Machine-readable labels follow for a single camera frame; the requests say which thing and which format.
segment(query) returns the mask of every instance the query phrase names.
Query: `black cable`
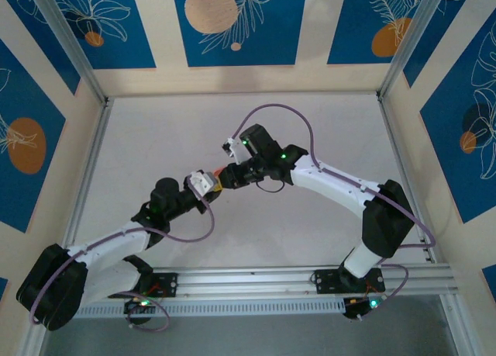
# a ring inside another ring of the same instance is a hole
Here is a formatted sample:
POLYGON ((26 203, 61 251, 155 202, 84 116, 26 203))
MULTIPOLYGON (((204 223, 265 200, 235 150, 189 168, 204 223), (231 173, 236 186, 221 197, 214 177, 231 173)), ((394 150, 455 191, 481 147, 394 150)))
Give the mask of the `black cable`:
POLYGON ((284 181, 282 181, 282 180, 281 180, 282 186, 281 186, 281 187, 280 187, 277 191, 268 191, 268 190, 266 190, 266 189, 264 189, 264 188, 260 187, 260 184, 258 184, 258 183, 260 183, 260 182, 259 182, 259 181, 256 181, 256 182, 255 182, 255 185, 256 185, 259 189, 261 189, 261 190, 263 190, 264 192, 267 192, 267 193, 279 193, 280 191, 282 191, 282 190, 284 189, 284 187, 285 187, 285 185, 286 185, 286 183, 284 183, 284 181))

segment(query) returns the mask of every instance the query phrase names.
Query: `gray floor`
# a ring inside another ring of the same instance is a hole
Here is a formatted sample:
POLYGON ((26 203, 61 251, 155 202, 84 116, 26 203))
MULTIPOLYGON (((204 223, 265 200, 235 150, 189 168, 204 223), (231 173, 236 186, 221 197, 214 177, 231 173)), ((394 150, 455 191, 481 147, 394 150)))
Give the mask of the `gray floor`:
MULTIPOLYGON (((156 319, 156 325, 163 319, 156 319)), ((436 297, 398 297, 362 323, 342 315, 173 318, 161 334, 125 320, 73 320, 53 332, 45 356, 455 355, 436 297)))

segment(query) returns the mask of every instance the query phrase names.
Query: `beige wall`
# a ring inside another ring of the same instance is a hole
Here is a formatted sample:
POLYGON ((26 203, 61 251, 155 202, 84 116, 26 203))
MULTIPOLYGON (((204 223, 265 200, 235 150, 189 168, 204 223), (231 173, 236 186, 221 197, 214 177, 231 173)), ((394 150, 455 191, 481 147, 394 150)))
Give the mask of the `beige wall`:
POLYGON ((40 252, 64 235, 100 108, 82 83, 71 94, 6 0, 0 0, 0 19, 0 39, 66 118, 27 232, 0 223, 0 277, 9 280, 0 304, 0 354, 12 355, 28 316, 16 292, 40 252))
POLYGON ((487 355, 496 349, 496 303, 481 269, 496 263, 496 209, 462 224, 419 112, 494 8, 496 0, 467 0, 412 89, 401 76, 386 101, 408 154, 408 172, 418 199, 456 273, 487 355))
POLYGON ((174 0, 136 0, 157 65, 96 71, 110 96, 200 92, 372 91, 389 64, 329 66, 343 0, 305 0, 295 66, 188 68, 174 0))

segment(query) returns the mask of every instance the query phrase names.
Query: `purple cable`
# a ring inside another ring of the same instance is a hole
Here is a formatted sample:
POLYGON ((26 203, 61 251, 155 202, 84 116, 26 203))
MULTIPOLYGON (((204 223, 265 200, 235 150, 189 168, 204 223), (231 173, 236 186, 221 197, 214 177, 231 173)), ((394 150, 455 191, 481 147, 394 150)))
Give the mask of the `purple cable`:
MULTIPOLYGON (((317 158, 315 156, 315 139, 314 139, 314 133, 313 133, 312 125, 310 124, 310 122, 308 121, 308 119, 305 116, 303 116, 303 114, 301 114, 297 109, 290 107, 289 105, 279 104, 279 103, 270 103, 270 104, 264 104, 264 105, 261 105, 261 106, 256 107, 254 110, 252 110, 250 113, 248 113, 248 115, 245 117, 245 119, 241 122, 241 124, 239 125, 238 129, 232 135, 232 138, 234 139, 234 138, 236 138, 238 136, 238 134, 241 131, 241 129, 245 126, 246 122, 248 121, 248 119, 250 119, 250 117, 253 114, 255 114, 256 112, 258 112, 261 109, 268 108, 268 107, 271 107, 271 106, 276 106, 276 107, 279 107, 279 108, 284 108, 284 109, 290 110, 291 112, 293 112, 294 114, 296 114, 297 116, 299 116, 301 119, 303 119, 303 121, 305 122, 305 125, 307 125, 307 127, 308 127, 308 132, 310 133, 310 157, 311 157, 314 165, 318 169, 320 169, 322 172, 325 172, 328 175, 333 176, 334 178, 338 178, 339 180, 344 181, 345 183, 348 183, 350 185, 353 185, 353 186, 355 186, 357 188, 361 188, 362 187, 362 184, 360 184, 357 181, 354 181, 353 179, 350 179, 350 178, 348 178, 348 177, 346 177, 344 175, 338 174, 338 173, 336 173, 336 172, 334 172, 332 170, 329 170, 327 168, 321 168, 320 167, 320 164, 317 161, 317 158)), ((373 189, 370 189, 368 187, 364 187, 364 191, 367 192, 367 193, 370 193, 374 197, 378 197, 379 199, 382 199, 383 201, 387 202, 389 205, 395 207, 397 210, 399 210, 401 213, 403 213, 405 216, 407 216, 413 223, 417 224, 420 227, 420 229, 429 237, 429 240, 430 240, 430 243, 429 244, 406 244, 406 245, 400 246, 400 248, 406 248, 406 247, 423 247, 423 248, 428 248, 428 247, 434 247, 436 245, 436 238, 434 237, 434 235, 432 234, 432 232, 429 230, 429 228, 427 228, 427 226, 424 223, 422 223, 419 219, 417 219, 413 214, 411 214, 403 206, 399 205, 397 202, 395 202, 392 199, 386 197, 385 195, 382 195, 381 193, 376 192, 373 189)))
POLYGON ((133 312, 133 309, 139 308, 137 306, 137 307, 134 307, 132 310, 130 310, 128 312, 128 314, 127 314, 127 317, 126 317, 126 321, 129 323, 129 325, 133 329, 137 329, 137 330, 144 331, 144 332, 147 332, 147 333, 159 333, 161 331, 167 330, 167 328, 169 327, 169 325, 171 323, 171 318, 169 317, 169 313, 167 313, 167 311, 165 310, 165 308, 159 302, 157 302, 157 301, 155 301, 155 300, 153 300, 151 298, 148 298, 146 296, 142 296, 141 294, 138 294, 136 292, 120 292, 119 294, 121 294, 123 296, 134 296, 136 298, 147 300, 147 301, 151 302, 152 304, 154 304, 160 311, 162 311, 165 314, 166 318, 167 318, 167 322, 162 327, 158 327, 158 328, 155 328, 155 329, 148 329, 146 327, 138 327, 137 325, 131 323, 131 313, 133 312))
MULTIPOLYGON (((205 201, 205 199, 200 196, 200 194, 195 189, 195 187, 193 187, 193 185, 191 183, 191 180, 190 180, 190 177, 187 177, 186 182, 188 183, 188 187, 190 188, 190 190, 196 195, 197 198, 200 199, 201 203, 203 203, 203 205, 208 210, 208 214, 210 214, 210 220, 212 221, 212 223, 211 223, 211 226, 210 226, 210 230, 208 230, 208 232, 205 235, 203 235, 203 236, 201 236, 199 238, 194 238, 194 239, 191 239, 191 240, 186 240, 186 239, 183 239, 183 238, 170 236, 169 234, 165 233, 162 230, 158 230, 156 228, 149 228, 149 227, 145 227, 145 226, 141 226, 141 227, 137 227, 137 228, 131 228, 129 230, 126 230, 124 232, 124 234, 146 231, 146 232, 151 232, 151 233, 157 233, 157 234, 159 234, 159 235, 161 235, 163 237, 169 238, 171 240, 174 240, 174 241, 177 241, 177 242, 184 242, 184 243, 199 242, 199 241, 203 241, 205 238, 209 237, 212 234, 212 232, 214 231, 214 229, 215 229, 215 217, 214 217, 214 213, 213 213, 210 205, 208 204, 208 202, 205 201)), ((72 257, 70 257, 69 259, 67 259, 53 273, 53 275, 50 276, 50 278, 46 281, 45 285, 41 288, 40 293, 36 297, 33 305, 31 306, 31 310, 29 311, 29 321, 33 325, 39 325, 40 324, 40 322, 35 318, 35 312, 38 309, 38 306, 40 305, 41 299, 45 296, 45 294, 47 293, 48 288, 53 284, 53 282, 58 277, 58 275, 60 275, 60 273, 62 273, 65 270, 65 268, 67 268, 69 266, 69 264, 71 264, 73 261, 75 261, 76 259, 78 259, 81 255, 86 254, 88 251, 91 251, 94 248, 96 248, 96 247, 98 247, 98 246, 100 246, 102 244, 105 244, 106 242, 109 242, 110 240, 114 240, 115 238, 121 237, 121 236, 122 236, 122 232, 117 232, 117 233, 111 234, 110 236, 107 236, 105 238, 102 238, 101 240, 98 240, 98 241, 94 242, 93 244, 88 245, 88 247, 86 248, 85 251, 83 251, 83 250, 78 251, 72 257)))

